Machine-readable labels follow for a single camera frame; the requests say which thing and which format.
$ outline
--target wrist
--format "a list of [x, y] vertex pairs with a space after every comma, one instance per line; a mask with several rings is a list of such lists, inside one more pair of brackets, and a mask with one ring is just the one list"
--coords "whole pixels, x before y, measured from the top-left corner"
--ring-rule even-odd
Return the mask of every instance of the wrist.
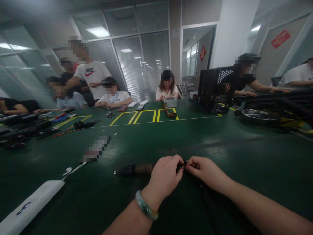
[[141, 196], [145, 203], [154, 211], [158, 211], [163, 200], [150, 185], [147, 185], [142, 191]]

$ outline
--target black shirt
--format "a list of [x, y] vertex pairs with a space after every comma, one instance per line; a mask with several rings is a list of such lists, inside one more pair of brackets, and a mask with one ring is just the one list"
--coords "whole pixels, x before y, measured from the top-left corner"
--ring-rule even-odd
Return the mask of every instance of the black shirt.
[[251, 82], [254, 82], [256, 78], [253, 74], [245, 74], [243, 77], [237, 78], [234, 74], [227, 75], [223, 82], [230, 82], [233, 79], [238, 79], [236, 90], [241, 91], [245, 88], [246, 85], [249, 85]]
[[4, 104], [8, 110], [15, 110], [14, 106], [20, 104], [20, 102], [14, 99], [10, 98], [0, 98], [0, 99], [4, 100]]
[[[65, 81], [68, 82], [73, 76], [74, 76], [73, 73], [67, 73], [67, 72], [65, 72], [65, 73], [61, 74], [61, 79], [63, 79], [63, 80], [65, 80]], [[73, 90], [76, 91], [76, 92], [78, 92], [78, 93], [80, 93], [80, 94], [90, 93], [90, 90], [81, 91], [81, 88], [88, 86], [88, 84], [86, 83], [85, 80], [81, 80], [80, 82], [81, 82], [81, 85], [74, 87]]]

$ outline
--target person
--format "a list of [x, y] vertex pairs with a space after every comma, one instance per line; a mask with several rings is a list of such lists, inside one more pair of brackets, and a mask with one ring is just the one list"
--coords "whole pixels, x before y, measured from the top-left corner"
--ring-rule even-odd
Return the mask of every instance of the person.
[[[66, 57], [60, 59], [60, 64], [65, 68], [65, 72], [61, 74], [61, 79], [64, 81], [69, 81], [75, 74], [75, 69], [73, 63]], [[89, 86], [85, 80], [80, 80], [78, 85], [73, 87], [73, 91], [80, 94], [90, 93]]]
[[234, 65], [235, 68], [239, 69], [238, 75], [236, 75], [236, 73], [232, 73], [223, 79], [223, 82], [230, 82], [233, 79], [238, 79], [235, 96], [257, 96], [257, 93], [255, 92], [243, 91], [246, 85], [251, 87], [253, 90], [260, 92], [289, 92], [288, 90], [279, 89], [277, 87], [262, 85], [257, 81], [254, 76], [254, 68], [260, 59], [261, 56], [254, 53], [242, 54], [238, 57], [238, 60]]
[[156, 100], [160, 101], [168, 97], [178, 98], [178, 89], [172, 71], [164, 70], [161, 75], [160, 85], [156, 89]]
[[82, 43], [79, 39], [69, 40], [71, 50], [81, 60], [85, 61], [86, 64], [81, 64], [77, 67], [76, 73], [68, 81], [68, 84], [58, 89], [65, 90], [71, 89], [79, 84], [80, 80], [85, 80], [93, 95], [95, 102], [97, 102], [104, 94], [104, 89], [101, 86], [101, 81], [111, 76], [108, 68], [100, 61], [93, 60], [88, 52], [87, 46]]
[[88, 107], [87, 102], [85, 101], [82, 94], [73, 91], [72, 89], [69, 89], [66, 91], [66, 93], [60, 93], [56, 87], [58, 86], [64, 86], [65, 81], [61, 80], [58, 77], [49, 77], [48, 78], [48, 84], [50, 87], [52, 87], [56, 92], [56, 109], [37, 109], [34, 111], [35, 114], [49, 112], [49, 111], [59, 111], [59, 110], [65, 110], [68, 108], [86, 108]]
[[[178, 163], [183, 162], [179, 155], [158, 160], [152, 170], [148, 185], [140, 194], [136, 193], [142, 198], [141, 207], [145, 208], [142, 204], [145, 202], [151, 209], [151, 213], [145, 211], [144, 214], [135, 199], [104, 231], [103, 235], [148, 234], [153, 222], [149, 217], [156, 218], [156, 212], [163, 200], [177, 187], [183, 176], [183, 169], [176, 173], [176, 168]], [[201, 179], [208, 187], [231, 199], [262, 234], [313, 234], [312, 222], [258, 192], [236, 183], [208, 158], [191, 157], [184, 170]]]
[[0, 98], [0, 111], [6, 115], [28, 113], [27, 108], [17, 100], [4, 97]]
[[118, 83], [113, 77], [103, 79], [102, 85], [106, 90], [106, 94], [95, 103], [96, 107], [113, 109], [133, 102], [133, 99], [126, 91], [119, 91]]
[[289, 70], [279, 81], [278, 86], [313, 86], [313, 58]]

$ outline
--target black plastic crate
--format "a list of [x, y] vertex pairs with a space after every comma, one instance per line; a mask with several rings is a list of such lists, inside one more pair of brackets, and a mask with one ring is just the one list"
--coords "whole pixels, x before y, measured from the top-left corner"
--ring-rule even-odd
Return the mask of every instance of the black plastic crate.
[[223, 79], [229, 74], [235, 74], [237, 78], [238, 72], [233, 66], [201, 70], [198, 103], [208, 114], [228, 113], [238, 81], [223, 82]]

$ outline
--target small box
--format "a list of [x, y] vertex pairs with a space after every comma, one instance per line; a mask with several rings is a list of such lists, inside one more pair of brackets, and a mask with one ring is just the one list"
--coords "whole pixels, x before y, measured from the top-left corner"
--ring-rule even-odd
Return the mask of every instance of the small box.
[[164, 103], [168, 108], [177, 107], [177, 99], [175, 97], [164, 98]]
[[195, 98], [194, 95], [198, 96], [198, 92], [197, 91], [190, 92], [189, 99], [191, 99], [192, 101], [197, 101], [197, 98]]

